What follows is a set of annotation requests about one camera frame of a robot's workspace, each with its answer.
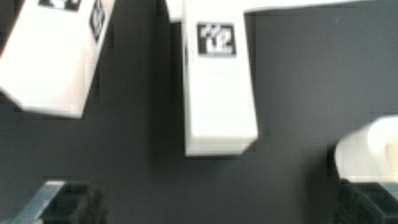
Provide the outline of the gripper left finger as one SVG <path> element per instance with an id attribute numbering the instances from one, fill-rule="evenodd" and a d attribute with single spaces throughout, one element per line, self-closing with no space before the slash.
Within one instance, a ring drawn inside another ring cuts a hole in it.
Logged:
<path id="1" fill-rule="evenodd" d="M 93 183 L 52 180 L 6 224 L 105 224 L 105 196 Z"/>

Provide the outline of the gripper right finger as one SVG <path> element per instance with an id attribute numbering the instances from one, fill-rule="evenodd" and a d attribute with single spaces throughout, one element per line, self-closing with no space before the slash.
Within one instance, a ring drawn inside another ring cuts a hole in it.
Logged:
<path id="1" fill-rule="evenodd" d="M 398 183 L 345 181 L 336 224 L 398 224 Z"/>

